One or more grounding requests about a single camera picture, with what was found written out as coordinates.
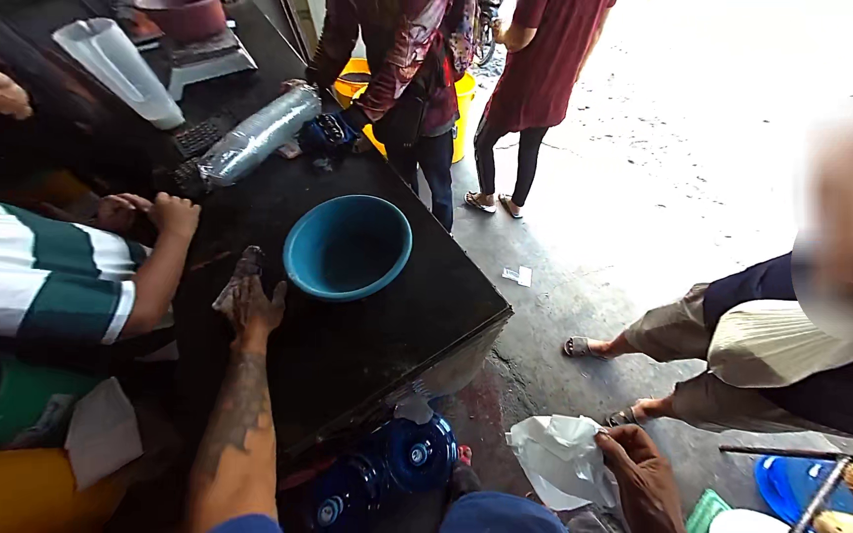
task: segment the blue plastic basin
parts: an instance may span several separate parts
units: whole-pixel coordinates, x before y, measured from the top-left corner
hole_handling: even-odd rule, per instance
[[[326,302],[351,302],[384,288],[413,248],[410,223],[376,196],[339,196],[306,212],[285,238],[292,283]]]

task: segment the plastic pitcher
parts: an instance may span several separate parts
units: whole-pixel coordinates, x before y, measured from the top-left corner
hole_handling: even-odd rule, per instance
[[[184,122],[163,83],[113,20],[78,20],[55,31],[51,38],[157,128],[169,130]]]

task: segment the beige pants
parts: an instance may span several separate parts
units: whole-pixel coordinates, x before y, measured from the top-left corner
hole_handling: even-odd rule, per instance
[[[658,362],[706,360],[710,334],[703,323],[703,295],[707,286],[693,285],[680,300],[647,311],[623,332],[624,338]],[[702,430],[813,430],[844,434],[796,417],[754,389],[727,385],[709,371],[677,383],[673,410],[677,418]]]

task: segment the glove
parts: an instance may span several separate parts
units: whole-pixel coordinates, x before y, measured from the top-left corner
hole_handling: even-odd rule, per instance
[[[680,491],[670,462],[640,426],[599,432],[594,442],[621,490],[623,516],[631,531],[685,533]]]
[[[305,152],[347,152],[360,137],[362,127],[349,114],[349,109],[325,113],[305,122],[299,132],[299,144]]]

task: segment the bicycle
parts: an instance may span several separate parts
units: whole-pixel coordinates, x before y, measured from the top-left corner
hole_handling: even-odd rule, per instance
[[[493,23],[499,18],[499,8],[503,0],[480,0],[480,34],[479,49],[476,56],[480,67],[489,63],[496,52],[496,40],[493,39]]]

